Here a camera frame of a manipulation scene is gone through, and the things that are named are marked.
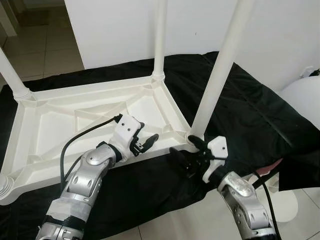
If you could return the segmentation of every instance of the tiled floor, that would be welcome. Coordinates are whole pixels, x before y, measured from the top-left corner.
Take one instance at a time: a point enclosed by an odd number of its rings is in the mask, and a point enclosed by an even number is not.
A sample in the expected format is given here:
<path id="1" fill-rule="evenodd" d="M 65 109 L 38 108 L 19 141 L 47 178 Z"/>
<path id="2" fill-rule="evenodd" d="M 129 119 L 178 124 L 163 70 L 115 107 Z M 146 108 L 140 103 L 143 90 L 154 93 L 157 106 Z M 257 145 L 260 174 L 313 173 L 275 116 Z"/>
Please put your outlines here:
<path id="1" fill-rule="evenodd" d="M 279 223 L 283 240 L 320 240 L 320 188 L 294 190 L 299 210 L 290 222 Z M 241 239 L 234 219 L 216 190 L 204 200 L 168 212 L 106 240 L 235 240 Z"/>
<path id="2" fill-rule="evenodd" d="M 84 69 L 64 8 L 53 8 L 49 25 L 29 26 L 9 38 L 4 51 L 23 81 Z M 0 87 L 5 83 L 0 77 Z M 297 216 L 279 223 L 283 240 L 320 240 L 320 188 L 294 191 Z M 213 190 L 204 200 L 169 212 L 106 240 L 228 240 L 241 239 L 226 204 Z"/>
<path id="3" fill-rule="evenodd" d="M 22 81 L 83 70 L 84 66 L 67 10 L 49 11 L 49 24 L 22 27 L 3 50 Z M 6 84 L 0 76 L 0 89 Z"/>

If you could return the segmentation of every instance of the white wall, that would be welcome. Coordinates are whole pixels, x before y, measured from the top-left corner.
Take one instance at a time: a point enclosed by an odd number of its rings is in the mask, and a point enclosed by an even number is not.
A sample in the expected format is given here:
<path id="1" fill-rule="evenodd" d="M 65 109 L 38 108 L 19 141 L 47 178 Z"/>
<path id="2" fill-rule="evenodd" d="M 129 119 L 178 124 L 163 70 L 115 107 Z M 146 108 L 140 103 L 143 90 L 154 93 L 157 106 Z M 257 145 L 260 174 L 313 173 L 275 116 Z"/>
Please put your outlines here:
<path id="1" fill-rule="evenodd" d="M 156 0 L 65 0 L 86 69 L 151 58 Z M 220 49 L 236 0 L 169 0 L 166 55 Z M 279 91 L 319 67 L 319 0 L 257 0 L 236 63 Z"/>

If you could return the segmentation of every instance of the white round object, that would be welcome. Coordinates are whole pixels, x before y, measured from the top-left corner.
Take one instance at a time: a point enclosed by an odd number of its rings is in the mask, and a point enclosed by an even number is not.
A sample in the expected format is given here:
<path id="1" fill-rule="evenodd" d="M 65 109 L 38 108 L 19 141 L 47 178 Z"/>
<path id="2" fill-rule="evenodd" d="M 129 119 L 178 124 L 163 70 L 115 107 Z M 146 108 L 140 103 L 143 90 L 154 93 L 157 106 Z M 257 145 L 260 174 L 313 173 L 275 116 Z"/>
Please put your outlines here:
<path id="1" fill-rule="evenodd" d="M 309 76 L 294 81 L 279 95 L 320 130 L 320 76 Z"/>
<path id="2" fill-rule="evenodd" d="M 253 175 L 249 179 L 249 183 L 254 183 L 258 178 Z M 286 223 L 295 218 L 298 213 L 298 200 L 292 190 L 278 191 L 277 183 L 279 178 L 274 176 L 265 182 L 268 188 L 271 202 L 273 205 L 274 215 L 277 222 Z M 269 218 L 271 218 L 271 212 L 268 204 L 268 199 L 263 186 L 258 187 L 256 190 L 256 196 L 265 207 Z"/>

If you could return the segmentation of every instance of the black cloth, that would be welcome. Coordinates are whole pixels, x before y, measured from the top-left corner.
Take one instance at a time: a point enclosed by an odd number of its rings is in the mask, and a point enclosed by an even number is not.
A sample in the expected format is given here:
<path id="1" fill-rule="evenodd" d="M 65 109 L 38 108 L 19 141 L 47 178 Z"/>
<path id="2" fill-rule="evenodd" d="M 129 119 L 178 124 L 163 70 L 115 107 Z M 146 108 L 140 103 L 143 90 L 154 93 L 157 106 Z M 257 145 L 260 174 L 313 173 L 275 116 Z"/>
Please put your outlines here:
<path id="1" fill-rule="evenodd" d="M 191 125 L 205 90 L 217 52 L 180 54 L 164 61 L 165 84 Z M 153 59 L 87 69 L 25 82 L 31 91 L 148 76 Z M 4 86 L 0 93 L 0 159 L 4 158 L 17 103 Z M 273 91 L 233 64 L 205 136 L 226 136 L 226 167 L 240 175 L 283 158 L 282 189 L 320 186 L 320 132 Z M 195 154 L 184 154 L 195 157 Z M 188 179 L 172 168 L 163 155 L 111 169 L 85 228 L 85 239 L 105 238 L 152 220 L 164 213 L 203 199 L 216 182 L 204 184 L 197 174 Z M 0 240 L 33 240 L 37 226 L 57 197 L 53 185 L 22 194 L 14 203 L 0 206 Z"/>

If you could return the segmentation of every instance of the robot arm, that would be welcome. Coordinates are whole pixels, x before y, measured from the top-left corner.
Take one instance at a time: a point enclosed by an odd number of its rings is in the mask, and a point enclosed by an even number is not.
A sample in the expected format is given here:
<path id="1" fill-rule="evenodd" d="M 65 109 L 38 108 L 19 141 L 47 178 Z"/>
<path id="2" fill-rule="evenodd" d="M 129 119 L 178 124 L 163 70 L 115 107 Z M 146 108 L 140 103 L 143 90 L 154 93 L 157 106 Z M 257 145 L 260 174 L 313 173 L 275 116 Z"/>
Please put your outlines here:
<path id="1" fill-rule="evenodd" d="M 226 138 L 218 136 L 208 144 L 192 135 L 189 136 L 189 140 L 199 149 L 201 160 L 191 159 L 186 162 L 185 159 L 180 166 L 187 171 L 187 176 L 193 176 L 194 172 L 198 171 L 205 183 L 210 181 L 219 183 L 217 191 L 231 211 L 241 238 L 243 240 L 277 239 L 272 222 L 265 207 L 259 202 L 254 187 L 234 171 L 225 170 L 224 164 L 228 157 Z M 171 148 L 170 152 L 178 156 L 175 149 Z"/>
<path id="2" fill-rule="evenodd" d="M 144 127 L 129 115 L 123 115 L 109 143 L 101 142 L 85 152 L 80 166 L 70 176 L 60 198 L 52 201 L 36 240 L 81 240 L 91 208 L 94 206 L 102 178 L 117 162 L 126 161 L 152 147 L 158 135 L 139 143 L 138 133 Z"/>

